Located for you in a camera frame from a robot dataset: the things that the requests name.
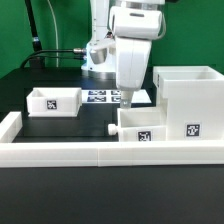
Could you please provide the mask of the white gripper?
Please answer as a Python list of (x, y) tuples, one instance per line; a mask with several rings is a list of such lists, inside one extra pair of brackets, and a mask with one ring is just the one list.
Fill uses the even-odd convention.
[(120, 107), (131, 107), (133, 91), (141, 88), (144, 81), (152, 42), (148, 40), (115, 38), (116, 86), (120, 89)]

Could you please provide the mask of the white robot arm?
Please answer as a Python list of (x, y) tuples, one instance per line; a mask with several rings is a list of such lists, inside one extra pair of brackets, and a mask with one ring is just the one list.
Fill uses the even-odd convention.
[(90, 0), (92, 34), (82, 70), (88, 76), (113, 78), (120, 106), (131, 106), (148, 66), (152, 42), (166, 33), (166, 0)]

